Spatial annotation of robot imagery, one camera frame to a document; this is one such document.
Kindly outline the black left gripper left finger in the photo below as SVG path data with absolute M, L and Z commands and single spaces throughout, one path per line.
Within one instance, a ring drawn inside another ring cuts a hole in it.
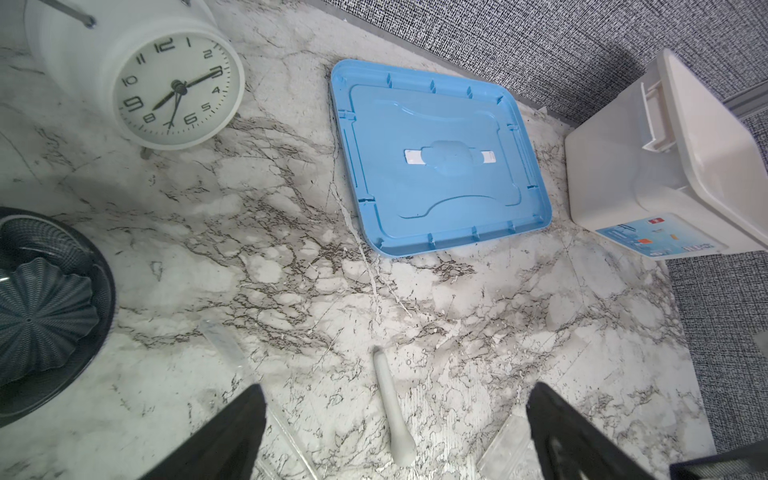
M 143 477 L 248 480 L 266 426 L 261 386 L 250 385 Z

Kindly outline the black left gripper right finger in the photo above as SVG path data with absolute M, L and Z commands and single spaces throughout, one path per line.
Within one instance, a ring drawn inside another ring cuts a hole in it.
M 652 477 L 544 382 L 531 390 L 526 415 L 545 479 Z

